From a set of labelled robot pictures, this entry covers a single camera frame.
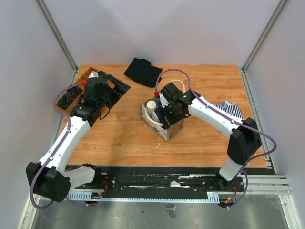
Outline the printed canvas tote bag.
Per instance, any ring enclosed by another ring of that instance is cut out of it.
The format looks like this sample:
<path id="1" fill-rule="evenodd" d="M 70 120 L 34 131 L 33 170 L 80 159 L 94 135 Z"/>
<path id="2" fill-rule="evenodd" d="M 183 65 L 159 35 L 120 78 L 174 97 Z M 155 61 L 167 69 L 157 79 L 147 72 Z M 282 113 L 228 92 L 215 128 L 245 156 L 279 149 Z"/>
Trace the printed canvas tote bag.
<path id="1" fill-rule="evenodd" d="M 165 142 L 177 135 L 184 125 L 188 114 L 174 114 L 171 104 L 159 91 L 154 97 L 141 103 L 141 118 Z"/>

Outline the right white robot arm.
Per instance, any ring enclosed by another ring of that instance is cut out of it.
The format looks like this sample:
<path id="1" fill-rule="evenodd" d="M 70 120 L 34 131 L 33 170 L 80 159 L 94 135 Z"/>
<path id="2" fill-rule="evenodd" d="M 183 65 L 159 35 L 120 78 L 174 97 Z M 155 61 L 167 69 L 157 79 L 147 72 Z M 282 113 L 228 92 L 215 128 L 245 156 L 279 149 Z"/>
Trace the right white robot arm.
<path id="1" fill-rule="evenodd" d="M 165 129 L 190 116 L 208 123 L 228 140 L 225 164 L 216 174 L 215 185 L 222 191 L 233 185 L 233 179 L 240 169 L 261 147 L 256 121 L 242 119 L 208 103 L 200 94 L 188 90 L 185 93 L 173 83 L 168 83 L 161 91 L 154 92 L 159 102 L 155 113 Z"/>

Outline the wooden compartment tray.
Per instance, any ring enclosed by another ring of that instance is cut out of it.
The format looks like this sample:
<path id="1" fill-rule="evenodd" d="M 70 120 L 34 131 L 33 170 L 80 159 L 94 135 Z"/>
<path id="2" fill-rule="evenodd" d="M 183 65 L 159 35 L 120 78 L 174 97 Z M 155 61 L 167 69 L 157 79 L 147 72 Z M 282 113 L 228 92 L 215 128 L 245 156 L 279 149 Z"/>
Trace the wooden compartment tray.
<path id="1" fill-rule="evenodd" d="M 97 112 L 104 107 L 111 109 L 131 87 L 109 73 L 90 67 L 55 98 L 55 108 L 70 116 L 78 113 Z"/>

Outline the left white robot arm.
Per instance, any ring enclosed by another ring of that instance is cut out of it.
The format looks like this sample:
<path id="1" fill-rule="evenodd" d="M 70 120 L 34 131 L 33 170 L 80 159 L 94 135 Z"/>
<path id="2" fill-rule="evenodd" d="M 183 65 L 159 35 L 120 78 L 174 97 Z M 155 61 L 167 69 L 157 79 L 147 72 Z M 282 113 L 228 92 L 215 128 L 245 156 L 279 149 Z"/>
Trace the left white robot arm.
<path id="1" fill-rule="evenodd" d="M 67 126 L 39 162 L 30 162 L 26 167 L 32 202 L 35 201 L 34 194 L 52 202 L 61 202 L 73 188 L 86 184 L 96 189 L 102 184 L 100 168 L 91 164 L 65 172 L 74 149 L 96 120 L 101 118 L 101 110 L 111 99 L 112 89 L 105 79 L 93 77 L 82 84 L 83 97 L 67 116 Z"/>

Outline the cream bottle white cap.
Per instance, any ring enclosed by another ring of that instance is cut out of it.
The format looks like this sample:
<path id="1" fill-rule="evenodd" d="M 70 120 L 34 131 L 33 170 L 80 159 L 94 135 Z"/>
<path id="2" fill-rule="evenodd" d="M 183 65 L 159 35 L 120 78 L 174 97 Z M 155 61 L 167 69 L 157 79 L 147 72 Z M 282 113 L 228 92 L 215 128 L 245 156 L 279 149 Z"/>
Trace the cream bottle white cap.
<path id="1" fill-rule="evenodd" d="M 153 112 L 155 111 L 155 109 L 157 108 L 157 103 L 153 100 L 149 100 L 146 104 L 146 112 L 147 114 L 152 117 Z"/>

